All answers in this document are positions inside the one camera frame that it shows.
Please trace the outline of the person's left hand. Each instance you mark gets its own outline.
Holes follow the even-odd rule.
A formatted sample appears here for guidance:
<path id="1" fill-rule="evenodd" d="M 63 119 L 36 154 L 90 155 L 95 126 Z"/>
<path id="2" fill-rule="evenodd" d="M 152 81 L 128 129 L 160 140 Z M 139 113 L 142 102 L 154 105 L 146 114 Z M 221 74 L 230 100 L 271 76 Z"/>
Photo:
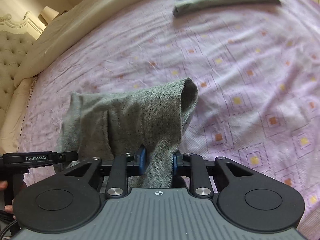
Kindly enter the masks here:
<path id="1" fill-rule="evenodd" d="M 16 218 L 14 215 L 13 202 L 18 189 L 16 189 L 15 181 L 13 179 L 1 180 L 1 192 L 3 192 L 4 211 L 13 215 L 13 218 Z"/>

